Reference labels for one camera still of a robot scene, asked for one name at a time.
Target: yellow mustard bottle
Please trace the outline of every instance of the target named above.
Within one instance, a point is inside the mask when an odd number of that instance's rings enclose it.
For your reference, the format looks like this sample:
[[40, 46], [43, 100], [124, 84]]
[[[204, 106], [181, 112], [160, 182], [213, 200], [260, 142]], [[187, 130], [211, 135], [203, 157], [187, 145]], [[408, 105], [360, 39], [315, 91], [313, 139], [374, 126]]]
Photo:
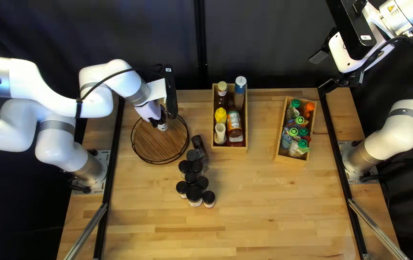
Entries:
[[223, 123], [226, 124], [226, 119], [227, 119], [227, 114], [226, 110], [223, 109], [222, 107], [216, 109], [216, 112], [214, 114], [214, 118], [216, 119], [216, 123]]

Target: black wire rim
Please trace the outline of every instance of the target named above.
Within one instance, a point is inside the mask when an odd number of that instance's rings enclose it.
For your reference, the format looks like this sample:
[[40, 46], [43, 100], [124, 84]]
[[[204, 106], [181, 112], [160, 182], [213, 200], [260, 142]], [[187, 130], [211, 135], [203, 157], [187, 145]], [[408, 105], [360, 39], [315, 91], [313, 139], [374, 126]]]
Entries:
[[170, 157], [170, 158], [167, 158], [167, 159], [164, 159], [164, 160], [160, 160], [160, 161], [154, 161], [154, 160], [150, 160], [150, 159], [144, 158], [143, 156], [141, 156], [141, 155], [136, 151], [136, 148], [135, 148], [135, 146], [134, 146], [134, 136], [136, 135], [136, 134], [134, 133], [134, 129], [139, 126], [138, 123], [142, 120], [142, 117], [139, 118], [139, 119], [136, 121], [136, 123], [135, 123], [134, 126], [133, 126], [133, 129], [131, 130], [131, 138], [130, 138], [130, 140], [131, 140], [131, 147], [133, 148], [133, 151], [137, 154], [137, 156], [138, 156], [139, 158], [141, 158], [141, 160], [145, 161], [146, 163], [150, 163], [150, 164], [154, 164], [154, 165], [163, 165], [163, 164], [168, 164], [168, 163], [174, 162], [175, 160], [179, 159], [179, 157], [181, 157], [181, 156], [184, 154], [184, 152], [186, 152], [187, 146], [189, 146], [189, 138], [190, 138], [190, 136], [189, 136], [189, 129], [187, 128], [186, 121], [184, 121], [184, 119], [183, 119], [180, 115], [177, 115], [176, 119], [178, 119], [178, 120], [184, 125], [184, 127], [186, 128], [186, 133], [187, 133], [186, 141], [185, 141], [185, 143], [184, 143], [184, 146], [181, 148], [181, 150], [180, 150], [177, 154], [175, 154], [174, 156], [172, 156], [172, 157]]

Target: wooden table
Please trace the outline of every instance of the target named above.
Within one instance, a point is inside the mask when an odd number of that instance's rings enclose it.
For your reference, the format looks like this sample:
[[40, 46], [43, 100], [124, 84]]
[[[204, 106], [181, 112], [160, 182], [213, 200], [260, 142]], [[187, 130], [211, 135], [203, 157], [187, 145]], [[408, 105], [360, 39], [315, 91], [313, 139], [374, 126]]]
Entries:
[[[208, 148], [210, 90], [177, 95], [179, 114], [191, 135], [202, 135]], [[248, 153], [210, 154], [206, 176], [217, 197], [211, 209], [192, 208], [179, 198], [178, 162], [155, 166], [135, 155], [130, 133], [139, 116], [127, 104], [105, 259], [359, 259], [320, 104], [306, 167], [272, 160], [285, 96], [319, 100], [315, 88], [248, 91]], [[327, 101], [337, 138], [364, 139], [350, 91], [336, 89]], [[107, 125], [102, 123], [105, 120], [89, 120], [86, 148], [109, 149], [105, 143], [110, 142], [102, 140], [111, 139], [111, 134], [99, 131]], [[397, 243], [379, 185], [351, 185], [351, 190], [358, 204]], [[101, 195], [71, 197], [57, 259], [64, 258], [101, 202]], [[361, 225], [368, 252], [392, 259], [362, 221]], [[92, 259], [94, 242], [95, 231], [79, 259]]]

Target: black backdrop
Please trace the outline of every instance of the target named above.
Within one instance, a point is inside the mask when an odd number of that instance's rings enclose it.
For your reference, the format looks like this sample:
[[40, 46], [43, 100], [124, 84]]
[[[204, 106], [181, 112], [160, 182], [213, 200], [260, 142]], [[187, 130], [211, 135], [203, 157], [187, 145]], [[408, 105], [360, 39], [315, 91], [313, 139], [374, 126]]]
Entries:
[[[250, 87], [314, 86], [337, 73], [330, 58], [307, 62], [334, 26], [325, 1], [208, 0], [205, 9], [210, 83], [243, 74]], [[179, 89], [208, 87], [199, 82], [192, 0], [0, 1], [0, 56], [35, 62], [68, 97], [78, 95], [81, 68], [114, 58], [169, 63]], [[413, 98], [413, 48], [400, 46], [374, 70], [353, 89], [366, 134], [382, 127], [395, 101]], [[380, 168], [401, 247], [413, 259], [412, 157]], [[55, 258], [69, 194], [64, 176], [32, 148], [0, 152], [0, 259]]]

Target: round wooden tray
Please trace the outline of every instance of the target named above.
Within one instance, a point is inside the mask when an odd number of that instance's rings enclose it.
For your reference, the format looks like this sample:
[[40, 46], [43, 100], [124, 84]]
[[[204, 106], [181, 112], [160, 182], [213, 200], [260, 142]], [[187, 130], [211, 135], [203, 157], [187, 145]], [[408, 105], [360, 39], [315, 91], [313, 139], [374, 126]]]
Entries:
[[189, 131], [181, 116], [167, 118], [168, 129], [160, 131], [140, 118], [131, 131], [134, 152], [145, 162], [167, 164], [178, 159], [189, 145]]

